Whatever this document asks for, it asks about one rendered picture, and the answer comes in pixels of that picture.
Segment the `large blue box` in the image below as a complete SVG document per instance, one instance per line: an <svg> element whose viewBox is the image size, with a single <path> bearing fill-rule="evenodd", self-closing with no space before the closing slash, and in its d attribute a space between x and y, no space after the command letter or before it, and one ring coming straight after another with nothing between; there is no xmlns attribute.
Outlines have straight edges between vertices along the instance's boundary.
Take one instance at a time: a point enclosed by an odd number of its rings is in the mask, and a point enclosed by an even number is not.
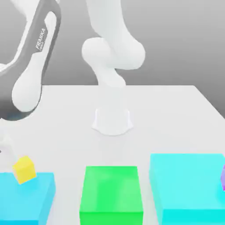
<svg viewBox="0 0 225 225"><path fill-rule="evenodd" d="M23 184L13 173L0 173L0 225L47 225L55 191L51 172Z"/></svg>

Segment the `small yellow cube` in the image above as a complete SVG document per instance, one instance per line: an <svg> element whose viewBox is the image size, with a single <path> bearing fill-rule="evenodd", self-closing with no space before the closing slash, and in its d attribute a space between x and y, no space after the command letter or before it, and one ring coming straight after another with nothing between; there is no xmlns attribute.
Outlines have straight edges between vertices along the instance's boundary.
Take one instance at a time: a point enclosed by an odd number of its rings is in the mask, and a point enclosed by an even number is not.
<svg viewBox="0 0 225 225"><path fill-rule="evenodd" d="M13 172L19 184L23 184L36 177L33 161L28 156L23 156L13 165Z"/></svg>

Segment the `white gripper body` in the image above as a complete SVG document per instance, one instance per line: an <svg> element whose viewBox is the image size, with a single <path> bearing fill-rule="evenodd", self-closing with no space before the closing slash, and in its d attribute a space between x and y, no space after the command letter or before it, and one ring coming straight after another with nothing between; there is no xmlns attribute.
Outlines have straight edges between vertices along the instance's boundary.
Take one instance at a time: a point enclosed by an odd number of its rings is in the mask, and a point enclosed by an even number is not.
<svg viewBox="0 0 225 225"><path fill-rule="evenodd" d="M14 163L17 160L17 155L14 150L12 140L4 135L0 135L0 162Z"/></svg>

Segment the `large cyan box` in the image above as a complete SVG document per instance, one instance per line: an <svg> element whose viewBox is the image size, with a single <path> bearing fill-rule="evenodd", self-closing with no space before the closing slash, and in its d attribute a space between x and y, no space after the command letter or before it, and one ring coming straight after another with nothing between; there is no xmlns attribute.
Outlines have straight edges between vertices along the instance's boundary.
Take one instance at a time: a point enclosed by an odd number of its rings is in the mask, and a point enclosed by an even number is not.
<svg viewBox="0 0 225 225"><path fill-rule="evenodd" d="M158 225L225 225L223 154L153 153L149 181Z"/></svg>

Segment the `small purple cube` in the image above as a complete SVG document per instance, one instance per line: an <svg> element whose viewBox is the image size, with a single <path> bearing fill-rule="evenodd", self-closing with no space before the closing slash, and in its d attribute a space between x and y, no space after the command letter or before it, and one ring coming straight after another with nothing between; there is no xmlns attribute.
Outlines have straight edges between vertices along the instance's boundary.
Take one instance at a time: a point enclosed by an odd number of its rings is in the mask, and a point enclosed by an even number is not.
<svg viewBox="0 0 225 225"><path fill-rule="evenodd" d="M222 172L221 172L221 186L222 186L222 190L225 191L225 165L222 168Z"/></svg>

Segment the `large green box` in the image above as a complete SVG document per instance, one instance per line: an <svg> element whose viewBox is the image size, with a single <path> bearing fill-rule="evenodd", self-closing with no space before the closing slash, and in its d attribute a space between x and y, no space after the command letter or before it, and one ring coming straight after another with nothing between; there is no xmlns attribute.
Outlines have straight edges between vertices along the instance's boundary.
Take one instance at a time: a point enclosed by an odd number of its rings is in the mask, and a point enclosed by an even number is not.
<svg viewBox="0 0 225 225"><path fill-rule="evenodd" d="M80 225L143 225L136 166L87 166L80 202Z"/></svg>

